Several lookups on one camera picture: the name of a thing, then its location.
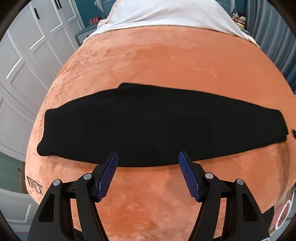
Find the white pillow cover sheet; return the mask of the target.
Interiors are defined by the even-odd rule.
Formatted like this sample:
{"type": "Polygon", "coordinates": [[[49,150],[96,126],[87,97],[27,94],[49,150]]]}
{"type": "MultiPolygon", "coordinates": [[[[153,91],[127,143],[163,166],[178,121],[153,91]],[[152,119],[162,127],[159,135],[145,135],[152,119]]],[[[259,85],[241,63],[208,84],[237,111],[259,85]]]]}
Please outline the white pillow cover sheet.
{"type": "Polygon", "coordinates": [[[89,36],[147,26],[208,29],[245,39],[259,47],[255,39],[242,32],[215,0],[115,1],[107,18],[100,20],[96,31],[89,36]]]}

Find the orange plush bed blanket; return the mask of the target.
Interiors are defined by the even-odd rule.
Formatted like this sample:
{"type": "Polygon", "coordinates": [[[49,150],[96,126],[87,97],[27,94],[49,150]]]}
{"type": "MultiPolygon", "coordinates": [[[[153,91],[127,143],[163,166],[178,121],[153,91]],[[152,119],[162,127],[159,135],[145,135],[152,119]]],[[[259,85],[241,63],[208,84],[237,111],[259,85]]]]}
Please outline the orange plush bed blanket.
{"type": "Polygon", "coordinates": [[[295,96],[233,35],[94,35],[40,107],[25,174],[29,240],[269,240],[295,184],[295,96]]]}

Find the grey curtain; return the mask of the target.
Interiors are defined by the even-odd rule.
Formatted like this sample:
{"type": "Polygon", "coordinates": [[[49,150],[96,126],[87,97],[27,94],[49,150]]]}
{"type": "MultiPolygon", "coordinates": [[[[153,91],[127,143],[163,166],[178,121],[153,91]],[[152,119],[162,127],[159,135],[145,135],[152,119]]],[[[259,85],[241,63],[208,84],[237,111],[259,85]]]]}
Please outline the grey curtain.
{"type": "Polygon", "coordinates": [[[295,36],[268,1],[247,1],[246,28],[295,92],[295,36]]]}

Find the red box on nightstand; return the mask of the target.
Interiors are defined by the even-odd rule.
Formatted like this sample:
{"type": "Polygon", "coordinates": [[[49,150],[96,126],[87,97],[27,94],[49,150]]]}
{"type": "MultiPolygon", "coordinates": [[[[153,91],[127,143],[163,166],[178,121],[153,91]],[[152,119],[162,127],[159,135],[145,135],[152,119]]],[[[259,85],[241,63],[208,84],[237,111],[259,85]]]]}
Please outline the red box on nightstand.
{"type": "Polygon", "coordinates": [[[89,20],[89,25],[95,25],[95,24],[99,23],[99,21],[100,21],[100,17],[97,16],[97,17],[89,20]]]}

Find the doll figurines pair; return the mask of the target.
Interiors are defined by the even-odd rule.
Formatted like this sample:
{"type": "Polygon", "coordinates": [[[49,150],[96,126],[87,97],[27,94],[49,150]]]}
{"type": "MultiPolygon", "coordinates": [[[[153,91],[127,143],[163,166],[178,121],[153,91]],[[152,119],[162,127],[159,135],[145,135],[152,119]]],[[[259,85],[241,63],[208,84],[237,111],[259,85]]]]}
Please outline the doll figurines pair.
{"type": "Polygon", "coordinates": [[[238,13],[237,11],[233,11],[232,20],[241,30],[244,30],[246,24],[246,17],[244,15],[238,13]]]}

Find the black pants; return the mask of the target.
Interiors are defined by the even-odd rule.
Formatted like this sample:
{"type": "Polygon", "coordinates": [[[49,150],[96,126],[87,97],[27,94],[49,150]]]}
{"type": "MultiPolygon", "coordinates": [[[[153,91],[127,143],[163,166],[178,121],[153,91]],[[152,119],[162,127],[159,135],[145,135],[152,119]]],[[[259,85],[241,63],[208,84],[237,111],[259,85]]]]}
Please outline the black pants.
{"type": "Polygon", "coordinates": [[[121,167],[177,164],[285,142],[281,112],[206,92],[122,83],[45,112],[41,156],[121,167]]]}

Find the white wardrobe with red decals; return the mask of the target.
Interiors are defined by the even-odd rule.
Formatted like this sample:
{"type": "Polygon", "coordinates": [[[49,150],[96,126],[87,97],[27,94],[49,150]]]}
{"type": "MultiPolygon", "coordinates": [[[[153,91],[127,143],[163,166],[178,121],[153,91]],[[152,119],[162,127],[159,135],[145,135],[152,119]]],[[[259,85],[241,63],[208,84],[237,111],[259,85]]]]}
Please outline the white wardrobe with red decals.
{"type": "Polygon", "coordinates": [[[25,161],[36,116],[83,28],[74,1],[31,1],[1,40],[1,152],[25,161]]]}

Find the grey left nightstand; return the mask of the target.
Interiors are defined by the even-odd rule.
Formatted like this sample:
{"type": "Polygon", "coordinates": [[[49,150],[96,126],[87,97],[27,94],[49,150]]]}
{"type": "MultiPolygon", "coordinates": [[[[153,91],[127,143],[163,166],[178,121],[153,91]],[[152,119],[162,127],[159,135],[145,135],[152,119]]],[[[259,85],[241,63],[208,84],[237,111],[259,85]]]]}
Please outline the grey left nightstand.
{"type": "Polygon", "coordinates": [[[81,30],[76,36],[75,39],[78,43],[79,46],[82,45],[83,41],[89,36],[91,35],[93,32],[96,31],[97,29],[97,25],[98,24],[94,24],[94,25],[90,25],[86,28],[84,28],[83,30],[81,30]]]}

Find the pink round object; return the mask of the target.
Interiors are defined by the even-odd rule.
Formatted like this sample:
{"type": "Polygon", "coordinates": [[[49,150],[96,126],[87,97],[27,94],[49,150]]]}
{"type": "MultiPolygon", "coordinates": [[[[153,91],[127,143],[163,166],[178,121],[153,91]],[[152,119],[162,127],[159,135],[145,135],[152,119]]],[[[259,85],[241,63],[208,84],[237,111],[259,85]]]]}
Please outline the pink round object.
{"type": "Polygon", "coordinates": [[[291,209],[295,196],[295,185],[292,186],[286,194],[274,206],[274,216],[269,227],[269,234],[274,234],[286,221],[291,209]]]}

